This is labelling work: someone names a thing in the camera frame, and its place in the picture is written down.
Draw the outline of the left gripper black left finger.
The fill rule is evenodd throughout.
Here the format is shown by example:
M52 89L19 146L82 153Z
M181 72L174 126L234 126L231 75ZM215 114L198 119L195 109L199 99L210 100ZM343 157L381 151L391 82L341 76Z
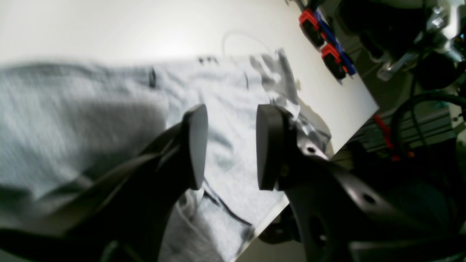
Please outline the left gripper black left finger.
M139 156L23 229L2 229L1 249L32 262L156 262L178 199L202 186L208 139L204 104Z

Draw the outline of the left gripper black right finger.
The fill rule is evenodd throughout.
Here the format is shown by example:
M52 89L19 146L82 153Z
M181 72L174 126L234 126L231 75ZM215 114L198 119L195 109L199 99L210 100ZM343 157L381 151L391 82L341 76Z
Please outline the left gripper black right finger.
M465 235L401 212L371 186L299 143L292 114L262 104L256 113L257 180L284 192L308 262L434 262L465 257Z

